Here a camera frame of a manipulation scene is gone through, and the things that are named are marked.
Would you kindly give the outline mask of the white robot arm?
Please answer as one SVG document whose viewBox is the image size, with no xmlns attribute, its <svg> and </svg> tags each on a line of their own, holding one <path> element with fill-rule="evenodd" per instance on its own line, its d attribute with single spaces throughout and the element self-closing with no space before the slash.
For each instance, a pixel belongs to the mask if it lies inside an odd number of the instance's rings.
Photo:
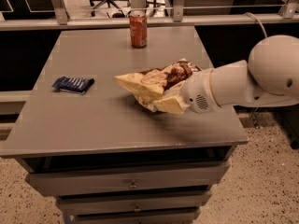
<svg viewBox="0 0 299 224">
<path fill-rule="evenodd" d="M 299 102 L 299 39 L 273 35 L 254 46 L 245 61 L 197 72 L 177 94 L 154 103 L 159 111 L 201 114 L 226 106 L 280 107 Z"/>
</svg>

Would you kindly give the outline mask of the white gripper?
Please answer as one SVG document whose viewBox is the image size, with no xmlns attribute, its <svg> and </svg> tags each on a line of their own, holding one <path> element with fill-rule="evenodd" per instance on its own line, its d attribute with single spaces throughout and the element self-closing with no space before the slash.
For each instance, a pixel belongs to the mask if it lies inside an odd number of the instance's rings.
<svg viewBox="0 0 299 224">
<path fill-rule="evenodd" d="M 191 111 L 202 114 L 220 110 L 211 89 L 212 69 L 201 71 L 197 65 L 179 60 L 171 67 L 171 78 L 187 78 L 180 95 L 166 97 L 154 102 L 158 111 L 180 115 L 190 108 Z"/>
</svg>

